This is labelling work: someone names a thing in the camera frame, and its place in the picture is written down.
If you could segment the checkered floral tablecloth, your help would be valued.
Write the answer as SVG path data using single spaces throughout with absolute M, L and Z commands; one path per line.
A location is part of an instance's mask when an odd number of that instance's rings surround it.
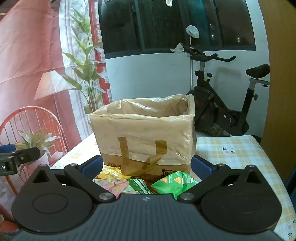
M 100 154 L 94 134 L 85 138 L 63 157 L 53 156 L 52 169 L 62 169 L 71 163 L 82 164 Z M 295 240 L 295 210 L 283 181 L 267 154 L 253 136 L 238 137 L 197 137 L 196 154 L 207 161 L 224 163 L 233 169 L 243 169 L 255 165 L 277 195 L 282 214 L 275 232 L 284 240 Z

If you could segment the green chip bag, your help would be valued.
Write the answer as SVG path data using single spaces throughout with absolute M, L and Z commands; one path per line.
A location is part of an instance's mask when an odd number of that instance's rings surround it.
M 151 185 L 158 194 L 172 194 L 175 199 L 199 182 L 187 172 L 177 171 Z

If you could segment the red printed wall curtain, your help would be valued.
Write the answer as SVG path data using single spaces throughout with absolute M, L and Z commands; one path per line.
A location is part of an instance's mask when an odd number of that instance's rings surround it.
M 33 171 L 61 168 L 109 102 L 97 1 L 1 1 L 1 144 L 40 150 L 1 177 L 2 232 L 16 231 L 11 205 Z

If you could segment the cardboard box with plastic liner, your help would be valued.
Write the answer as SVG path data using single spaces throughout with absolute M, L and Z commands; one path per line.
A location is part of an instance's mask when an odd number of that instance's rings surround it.
M 189 172 L 196 152 L 194 118 L 191 94 L 122 99 L 90 114 L 104 163 L 128 176 Z

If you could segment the dark window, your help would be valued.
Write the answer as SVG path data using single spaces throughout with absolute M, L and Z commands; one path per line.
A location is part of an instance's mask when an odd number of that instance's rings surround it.
M 251 50 L 255 38 L 246 1 L 98 1 L 103 48 L 108 59 L 168 53 L 179 43 L 190 44 L 188 25 L 203 51 Z

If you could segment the pink green snack bag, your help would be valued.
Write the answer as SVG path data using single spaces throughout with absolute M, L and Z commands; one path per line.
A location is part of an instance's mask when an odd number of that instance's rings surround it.
M 153 194 L 146 183 L 138 178 L 129 179 L 94 179 L 93 182 L 119 197 L 121 194 Z

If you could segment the wooden door panel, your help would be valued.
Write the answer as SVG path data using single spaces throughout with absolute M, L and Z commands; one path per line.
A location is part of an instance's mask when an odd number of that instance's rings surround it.
M 261 145 L 283 182 L 295 168 L 295 7 L 259 1 L 265 23 L 270 90 Z

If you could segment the yellow snack bag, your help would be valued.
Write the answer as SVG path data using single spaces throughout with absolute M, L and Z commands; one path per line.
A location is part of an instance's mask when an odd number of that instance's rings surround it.
M 104 165 L 102 171 L 95 177 L 95 179 L 129 179 L 131 176 L 123 175 L 121 168 L 117 166 Z

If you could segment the black exercise bike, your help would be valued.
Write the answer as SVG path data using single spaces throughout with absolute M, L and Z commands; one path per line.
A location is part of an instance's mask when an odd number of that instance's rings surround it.
M 202 50 L 179 43 L 177 47 L 171 49 L 172 52 L 185 52 L 189 55 L 191 61 L 200 63 L 198 71 L 194 75 L 197 77 L 197 84 L 188 92 L 193 95 L 195 101 L 195 129 L 197 131 L 210 132 L 215 125 L 222 128 L 223 131 L 232 136 L 241 136 L 249 130 L 247 115 L 253 100 L 257 100 L 258 95 L 255 93 L 255 85 L 261 84 L 263 87 L 269 87 L 270 82 L 262 78 L 270 73 L 270 65 L 263 64 L 246 70 L 250 77 L 249 86 L 243 102 L 241 111 L 227 108 L 218 93 L 210 85 L 212 73 L 205 74 L 205 63 L 211 60 L 222 62 L 231 62 L 236 59 L 232 56 L 228 59 L 221 58 L 214 53 L 206 55 Z

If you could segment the white plastic bag on pole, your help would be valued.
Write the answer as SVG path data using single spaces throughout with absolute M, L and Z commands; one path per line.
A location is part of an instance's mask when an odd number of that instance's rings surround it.
M 193 26 L 193 25 L 188 25 L 186 27 L 186 33 L 191 37 L 191 38 L 196 38 L 198 39 L 199 38 L 199 30 L 197 29 L 196 26 Z

